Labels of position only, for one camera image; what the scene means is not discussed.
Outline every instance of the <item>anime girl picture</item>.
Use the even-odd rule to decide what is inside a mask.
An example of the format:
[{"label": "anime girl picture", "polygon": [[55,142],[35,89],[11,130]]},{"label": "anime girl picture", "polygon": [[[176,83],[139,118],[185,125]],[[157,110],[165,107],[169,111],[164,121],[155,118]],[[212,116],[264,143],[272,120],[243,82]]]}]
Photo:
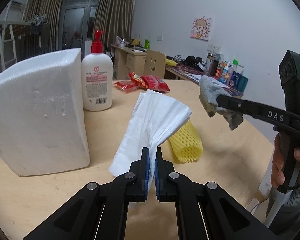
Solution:
[{"label": "anime girl picture", "polygon": [[204,16],[202,18],[195,18],[190,37],[208,41],[211,32],[211,26],[211,18],[205,18]]}]

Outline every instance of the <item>silver rivet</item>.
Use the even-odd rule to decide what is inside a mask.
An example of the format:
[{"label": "silver rivet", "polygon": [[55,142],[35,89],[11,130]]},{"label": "silver rivet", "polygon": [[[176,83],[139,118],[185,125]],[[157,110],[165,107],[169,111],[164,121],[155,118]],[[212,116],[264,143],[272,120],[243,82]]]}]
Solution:
[{"label": "silver rivet", "polygon": [[95,182],[90,182],[87,185],[87,189],[94,190],[97,187],[97,184]]},{"label": "silver rivet", "polygon": [[214,182],[208,182],[207,187],[209,189],[216,189],[217,188],[217,184],[215,184]]},{"label": "silver rivet", "polygon": [[133,173],[133,172],[127,172],[125,175],[124,175],[127,179],[132,179],[134,176],[135,176],[135,174]]},{"label": "silver rivet", "polygon": [[170,172],[169,173],[169,177],[172,178],[172,179],[176,179],[179,177],[179,173],[177,172]]}]

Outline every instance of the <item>styrofoam block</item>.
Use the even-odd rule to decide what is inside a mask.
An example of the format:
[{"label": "styrofoam block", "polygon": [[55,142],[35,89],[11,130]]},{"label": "styrofoam block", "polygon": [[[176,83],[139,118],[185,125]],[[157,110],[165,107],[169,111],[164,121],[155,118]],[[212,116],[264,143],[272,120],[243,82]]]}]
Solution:
[{"label": "styrofoam block", "polygon": [[81,49],[43,54],[0,74],[0,157],[19,176],[83,168]]}]

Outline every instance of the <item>human hand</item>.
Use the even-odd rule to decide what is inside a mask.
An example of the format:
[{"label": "human hand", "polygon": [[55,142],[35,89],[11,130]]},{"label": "human hand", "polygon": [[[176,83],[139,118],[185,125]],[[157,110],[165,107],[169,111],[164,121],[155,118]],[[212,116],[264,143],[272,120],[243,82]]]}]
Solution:
[{"label": "human hand", "polygon": [[[274,139],[274,153],[272,160],[272,171],[271,171],[271,184],[274,188],[278,188],[279,185],[284,183],[284,174],[281,171],[284,166],[284,158],[280,151],[280,137],[279,134]],[[300,147],[294,149],[294,157],[300,162]]]}]

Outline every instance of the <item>curtain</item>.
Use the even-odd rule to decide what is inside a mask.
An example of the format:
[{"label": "curtain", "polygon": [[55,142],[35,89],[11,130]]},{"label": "curtain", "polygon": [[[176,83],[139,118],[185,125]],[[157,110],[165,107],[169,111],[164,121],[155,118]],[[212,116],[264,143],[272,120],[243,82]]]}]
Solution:
[{"label": "curtain", "polygon": [[110,47],[116,36],[130,40],[133,0],[100,0],[94,31],[104,31],[101,41]]},{"label": "curtain", "polygon": [[[46,16],[46,21],[50,24],[49,52],[58,50],[58,25],[61,2],[62,0],[28,0],[25,8],[23,22],[29,21],[34,14]],[[33,34],[27,34],[24,39],[27,57],[37,55],[38,37]]]}]

